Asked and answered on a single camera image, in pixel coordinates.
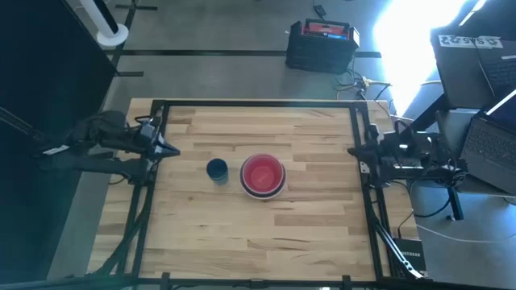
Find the wooden tabletop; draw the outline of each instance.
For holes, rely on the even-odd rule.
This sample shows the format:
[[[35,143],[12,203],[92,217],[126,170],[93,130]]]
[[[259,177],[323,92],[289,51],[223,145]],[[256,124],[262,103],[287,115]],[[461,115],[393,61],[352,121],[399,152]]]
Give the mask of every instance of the wooden tabletop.
[[[127,118],[148,114],[151,102],[133,100]],[[386,107],[368,102],[370,120],[392,130],[380,105]],[[374,280],[357,162],[346,152],[353,146],[349,109],[176,106],[165,138],[181,156],[160,164],[141,276]],[[287,170],[287,187],[271,201],[252,199],[239,185],[240,166],[259,152],[277,156]],[[229,165],[223,186],[206,174],[212,158]],[[89,271],[122,239],[131,193],[127,183],[110,186]],[[410,214],[410,199],[396,184],[385,199],[395,232]],[[402,233],[418,237],[413,218]]]

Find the black wall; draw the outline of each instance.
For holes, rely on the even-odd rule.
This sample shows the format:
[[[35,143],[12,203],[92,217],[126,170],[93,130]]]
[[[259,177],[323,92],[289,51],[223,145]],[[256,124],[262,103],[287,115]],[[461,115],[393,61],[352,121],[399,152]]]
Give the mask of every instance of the black wall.
[[[63,137],[102,105],[115,70],[64,0],[3,0],[0,106]],[[0,284],[44,280],[79,172],[41,172],[0,122]]]

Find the bowl rim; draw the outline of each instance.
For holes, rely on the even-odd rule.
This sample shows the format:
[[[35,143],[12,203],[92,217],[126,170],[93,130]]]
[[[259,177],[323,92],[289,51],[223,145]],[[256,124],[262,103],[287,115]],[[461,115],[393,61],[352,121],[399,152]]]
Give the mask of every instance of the bowl rim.
[[[285,189],[285,186],[287,185],[287,177],[286,177],[286,169],[285,169],[285,166],[283,166],[283,164],[281,165],[281,167],[283,168],[283,175],[284,175],[284,179],[283,181],[280,183],[280,186],[275,190],[273,191],[272,193],[269,193],[269,194],[266,194],[266,195],[258,195],[255,193],[252,192],[252,190],[246,188],[246,185],[244,184],[243,182],[243,170],[242,168],[240,169],[240,172],[239,172],[239,181],[240,181],[240,187],[242,187],[242,190],[250,197],[254,198],[254,199],[257,199],[257,200],[269,200],[269,199],[272,199],[274,197],[277,197],[278,195],[280,195],[280,193],[283,192],[283,190]]]
[[[280,161],[276,156],[271,155],[271,154],[267,154],[267,153],[257,153],[257,154],[254,154],[254,155],[249,156],[249,157],[248,157],[248,158],[247,158],[247,159],[242,163],[242,166],[240,166],[240,171],[242,172],[242,174],[243,174],[243,170],[244,170],[244,168],[245,168],[245,164],[246,164],[249,160],[251,160],[252,158],[256,158],[256,157],[261,156],[261,155],[265,155],[265,156],[267,156],[267,157],[271,157],[271,158],[273,158],[274,160],[276,160],[276,162],[277,162],[278,164],[280,164],[281,168],[285,169],[285,167],[283,166],[283,163],[282,163],[282,162],[281,162],[281,161]],[[249,190],[251,190],[253,193],[268,195],[268,194],[273,193],[274,191],[276,191],[276,190],[281,186],[281,182],[285,179],[285,175],[286,175],[285,170],[282,170],[282,171],[281,171],[281,181],[277,184],[277,186],[276,186],[276,187],[274,187],[273,189],[268,190],[268,191],[259,191],[259,190],[254,190],[254,189],[252,189],[252,187],[251,187],[251,186],[249,186],[249,184],[248,184],[248,183],[246,182],[246,180],[243,178],[243,175],[242,175],[242,182],[244,182],[245,186],[246,186]]]

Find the laptop keyboard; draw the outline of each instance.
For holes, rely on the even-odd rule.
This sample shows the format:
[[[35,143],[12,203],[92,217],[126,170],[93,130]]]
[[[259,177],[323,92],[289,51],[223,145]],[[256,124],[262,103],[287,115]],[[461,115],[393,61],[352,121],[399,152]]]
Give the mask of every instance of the laptop keyboard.
[[[516,59],[510,60],[487,60],[482,63],[485,74],[491,85],[516,86]]]
[[[466,149],[508,168],[516,169],[516,143],[483,126],[472,126]]]

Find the white pipe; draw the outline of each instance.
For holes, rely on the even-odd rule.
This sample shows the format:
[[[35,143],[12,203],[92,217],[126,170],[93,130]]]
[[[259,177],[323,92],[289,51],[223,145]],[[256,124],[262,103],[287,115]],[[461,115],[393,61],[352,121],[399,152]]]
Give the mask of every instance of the white pipe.
[[[94,21],[98,30],[105,35],[106,37],[114,37],[114,33],[111,30],[109,24],[102,16],[102,13],[98,9],[97,5],[95,5],[94,0],[81,0],[81,4],[84,7],[84,10],[88,12],[91,20]]]
[[[97,41],[107,47],[114,47],[122,44],[129,36],[129,30],[124,25],[117,23],[119,30],[115,33],[107,20],[98,9],[94,0],[80,0],[85,11],[98,28]]]

